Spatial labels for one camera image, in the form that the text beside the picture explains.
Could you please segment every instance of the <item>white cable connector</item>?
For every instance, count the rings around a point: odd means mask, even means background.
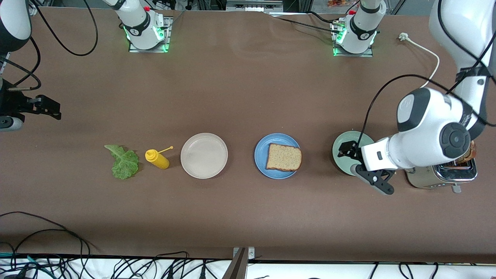
[[[437,59],[437,64],[436,64],[436,66],[435,66],[435,68],[434,68],[433,73],[431,74],[431,76],[429,76],[429,79],[432,79],[432,77],[434,76],[435,72],[437,71],[437,68],[439,67],[439,56],[437,56],[437,54],[435,54],[434,52],[432,52],[432,51],[430,51],[430,50],[426,49],[425,47],[423,47],[423,46],[421,46],[421,45],[417,44],[416,42],[412,41],[410,38],[408,38],[408,34],[407,34],[407,33],[401,33],[401,34],[398,36],[398,39],[399,39],[400,41],[402,41],[402,42],[403,42],[403,41],[410,42],[410,43],[412,43],[413,45],[415,45],[415,46],[417,46],[417,47],[419,47],[419,48],[421,48],[421,49],[423,49],[423,50],[427,51],[428,53],[430,53],[430,54],[432,54],[432,55],[434,55],[434,56],[436,57],[436,59]],[[426,86],[428,83],[429,83],[429,81],[426,81],[426,83],[424,83],[424,85],[420,86],[420,88],[422,88],[422,87]]]

